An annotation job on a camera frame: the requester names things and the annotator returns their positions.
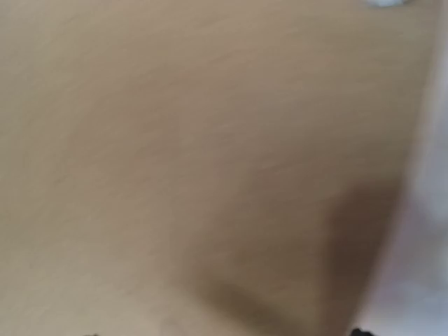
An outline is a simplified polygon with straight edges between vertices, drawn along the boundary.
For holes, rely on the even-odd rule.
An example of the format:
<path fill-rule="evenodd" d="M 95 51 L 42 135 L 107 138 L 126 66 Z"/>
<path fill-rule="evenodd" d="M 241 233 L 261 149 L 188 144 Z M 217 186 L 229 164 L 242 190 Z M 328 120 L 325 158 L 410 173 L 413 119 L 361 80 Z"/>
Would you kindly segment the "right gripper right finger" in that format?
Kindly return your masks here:
<path fill-rule="evenodd" d="M 349 336 L 375 336 L 375 335 L 368 330 L 354 328 L 353 330 L 351 330 Z"/>

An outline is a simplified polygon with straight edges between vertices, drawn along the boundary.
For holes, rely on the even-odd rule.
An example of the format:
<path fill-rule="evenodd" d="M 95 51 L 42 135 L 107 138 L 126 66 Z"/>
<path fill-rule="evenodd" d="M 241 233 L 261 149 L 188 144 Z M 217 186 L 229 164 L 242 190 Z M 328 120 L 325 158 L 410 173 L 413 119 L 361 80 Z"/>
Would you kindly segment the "red wooden picture frame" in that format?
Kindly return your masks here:
<path fill-rule="evenodd" d="M 447 334 L 446 1 L 405 188 L 354 328 L 374 335 Z"/>

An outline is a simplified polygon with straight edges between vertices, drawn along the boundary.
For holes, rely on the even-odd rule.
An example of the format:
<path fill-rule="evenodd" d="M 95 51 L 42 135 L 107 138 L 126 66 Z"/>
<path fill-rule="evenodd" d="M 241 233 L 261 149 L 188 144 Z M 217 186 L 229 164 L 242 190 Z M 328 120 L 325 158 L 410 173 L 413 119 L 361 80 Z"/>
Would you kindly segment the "brown cardboard backing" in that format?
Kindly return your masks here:
<path fill-rule="evenodd" d="M 2 335 L 342 335 L 442 4 L 2 1 Z"/>

